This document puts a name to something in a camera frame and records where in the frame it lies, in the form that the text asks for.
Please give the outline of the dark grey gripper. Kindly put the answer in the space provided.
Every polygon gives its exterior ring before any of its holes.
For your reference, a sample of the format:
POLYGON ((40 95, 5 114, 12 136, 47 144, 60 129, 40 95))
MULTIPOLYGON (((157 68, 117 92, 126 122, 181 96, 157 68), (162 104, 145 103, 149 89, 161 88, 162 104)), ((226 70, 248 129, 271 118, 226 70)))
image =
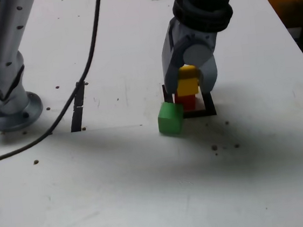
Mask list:
POLYGON ((181 24, 175 17, 169 23, 162 50, 162 69, 167 93, 175 93, 178 71, 185 63, 199 71, 199 87, 209 93, 217 80, 214 58, 217 33, 196 31, 181 24))

